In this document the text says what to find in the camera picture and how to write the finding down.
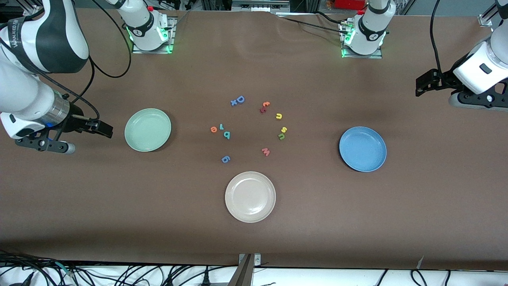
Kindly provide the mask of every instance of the plate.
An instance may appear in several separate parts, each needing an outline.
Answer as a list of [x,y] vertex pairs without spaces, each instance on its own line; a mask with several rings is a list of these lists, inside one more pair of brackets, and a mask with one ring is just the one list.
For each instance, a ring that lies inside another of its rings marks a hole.
[[171,134],[171,120],[164,111],[147,108],[136,112],[125,126],[125,141],[139,152],[160,148]]
[[386,160],[383,138],[367,127],[353,127],[344,132],[339,142],[339,153],[349,167],[360,172],[379,169]]
[[262,173],[244,172],[229,182],[225,200],[228,211],[239,221],[262,221],[275,206],[275,187]]

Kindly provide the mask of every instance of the white floor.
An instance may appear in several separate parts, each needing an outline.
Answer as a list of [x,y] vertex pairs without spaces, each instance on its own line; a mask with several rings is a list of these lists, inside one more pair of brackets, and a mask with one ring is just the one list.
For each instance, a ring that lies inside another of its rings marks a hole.
[[[82,267],[83,269],[91,271],[91,273],[118,278],[123,273],[127,266],[93,266]],[[153,266],[148,266],[127,279],[127,283],[133,283],[139,276],[152,269]],[[159,286],[161,282],[167,277],[170,266],[162,267],[162,272],[154,270],[146,275],[149,281],[142,281],[137,283],[138,286]],[[1,267],[0,273],[7,270],[8,267]],[[174,286],[180,284],[188,278],[203,272],[204,266],[196,266],[182,275],[178,276],[174,281]],[[233,276],[235,267],[228,267],[211,271],[210,282],[228,282]],[[32,270],[22,270],[21,268],[13,269],[6,274],[0,276],[0,285],[8,286],[14,283],[23,282]],[[56,283],[60,282],[59,276],[56,271],[47,271],[51,277],[55,279]],[[428,286],[442,286],[446,278],[446,271],[421,271]],[[374,286],[377,284],[379,277],[383,270],[368,270],[368,269],[286,269],[286,268],[257,268],[253,276],[253,286],[263,286],[275,282],[275,286],[295,286],[295,285],[340,285],[340,286]],[[416,275],[417,281],[423,285],[419,276]],[[68,276],[64,277],[66,285],[75,286],[75,282]],[[105,279],[95,279],[96,286],[113,286],[114,282]],[[200,285],[203,281],[203,275],[189,281],[185,286]],[[83,280],[78,278],[80,286],[86,286]],[[506,272],[485,272],[485,271],[452,271],[448,286],[504,286],[508,283],[508,273]],[[36,272],[30,286],[46,286],[44,277]],[[389,270],[382,281],[382,286],[417,286],[410,277],[409,270]]]

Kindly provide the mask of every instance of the robotic arm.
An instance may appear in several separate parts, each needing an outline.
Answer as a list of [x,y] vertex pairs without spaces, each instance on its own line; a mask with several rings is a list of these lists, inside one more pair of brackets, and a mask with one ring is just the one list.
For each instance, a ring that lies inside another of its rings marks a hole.
[[[58,141],[62,132],[98,133],[112,127],[83,116],[68,95],[41,82],[37,74],[76,73],[88,60],[88,45],[72,0],[43,0],[44,15],[0,25],[0,119],[19,146],[70,154],[74,145]],[[49,131],[57,136],[49,138]]]
[[146,7],[142,0],[106,0],[122,16],[134,44],[152,51],[168,42],[168,16]]
[[348,22],[353,22],[354,29],[344,41],[344,45],[360,55],[374,53],[383,44],[386,28],[395,15],[393,0],[371,0],[363,15],[356,15]]
[[[496,0],[499,15],[508,19],[508,0]],[[453,106],[508,111],[508,24],[503,23],[444,73],[431,69],[416,80],[416,96],[455,89]]]

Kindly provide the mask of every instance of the green plate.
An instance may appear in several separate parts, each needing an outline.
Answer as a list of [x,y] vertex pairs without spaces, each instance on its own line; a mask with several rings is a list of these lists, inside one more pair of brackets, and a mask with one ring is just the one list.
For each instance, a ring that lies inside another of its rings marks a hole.
[[125,141],[132,149],[150,152],[160,148],[171,134],[171,120],[164,111],[147,108],[136,112],[125,126]]

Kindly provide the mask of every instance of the brown table surface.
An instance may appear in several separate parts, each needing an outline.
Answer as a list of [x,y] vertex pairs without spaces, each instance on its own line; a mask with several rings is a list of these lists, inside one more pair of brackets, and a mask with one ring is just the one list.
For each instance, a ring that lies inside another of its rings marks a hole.
[[[95,62],[120,73],[118,31],[100,10],[78,12]],[[451,107],[450,91],[415,97],[415,79],[435,67],[428,30],[429,17],[394,17],[382,60],[343,59],[333,32],[263,12],[190,12],[173,54],[135,54],[120,79],[96,75],[86,97],[112,139],[64,134],[77,146],[65,156],[2,132],[0,246],[71,260],[234,264],[260,252],[272,266],[414,268],[424,255],[423,268],[506,269],[508,115]],[[444,69],[489,33],[473,17],[439,17],[435,30]],[[80,91],[89,73],[54,78]],[[123,129],[150,107],[173,131],[160,150],[136,152]],[[210,132],[220,123],[230,140]],[[353,126],[384,138],[379,170],[341,161],[339,138]],[[254,224],[224,202],[248,170],[277,192]]]

